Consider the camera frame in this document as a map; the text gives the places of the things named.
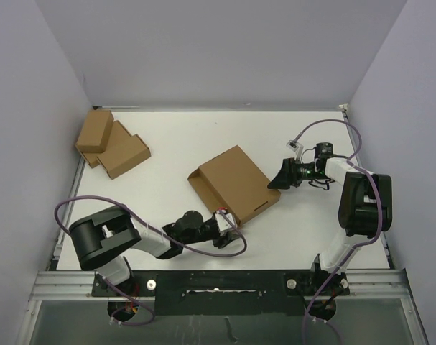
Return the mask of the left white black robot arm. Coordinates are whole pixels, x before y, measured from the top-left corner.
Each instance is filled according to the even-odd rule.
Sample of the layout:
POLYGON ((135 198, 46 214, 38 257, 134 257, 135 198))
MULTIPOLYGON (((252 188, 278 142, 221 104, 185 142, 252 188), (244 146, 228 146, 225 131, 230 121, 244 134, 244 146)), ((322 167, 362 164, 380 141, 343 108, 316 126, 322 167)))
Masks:
POLYGON ((120 206, 113 206, 73 223, 70 237, 83 271, 96 271, 108 278, 109 288, 117 295, 126 295, 133 286, 133 276, 122 254, 136 249, 156 259, 172 259, 182 254, 187 245, 211 241, 223 248, 235 239, 232 231, 237 222, 232 213, 221 208, 207 221, 201 213, 188 211, 176 222, 159 232, 135 221, 120 206))

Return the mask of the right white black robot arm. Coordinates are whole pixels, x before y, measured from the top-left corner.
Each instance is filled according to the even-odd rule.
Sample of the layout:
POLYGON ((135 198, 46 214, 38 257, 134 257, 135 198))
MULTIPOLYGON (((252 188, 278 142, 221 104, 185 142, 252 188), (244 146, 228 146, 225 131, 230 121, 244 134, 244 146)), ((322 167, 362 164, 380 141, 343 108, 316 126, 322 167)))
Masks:
POLYGON ((332 183, 342 187, 338 207, 338 223, 342 228, 328 248, 312 263, 307 285, 321 294, 342 283, 342 274, 356 252, 392 223, 392 181, 389 175, 377 174, 354 165, 346 156, 337 155, 333 145, 321 142, 312 149, 314 160, 303 162, 304 147, 296 141, 287 146, 296 154, 285 158, 276 176, 269 182, 270 190, 289 190, 303 182, 325 191, 332 183))

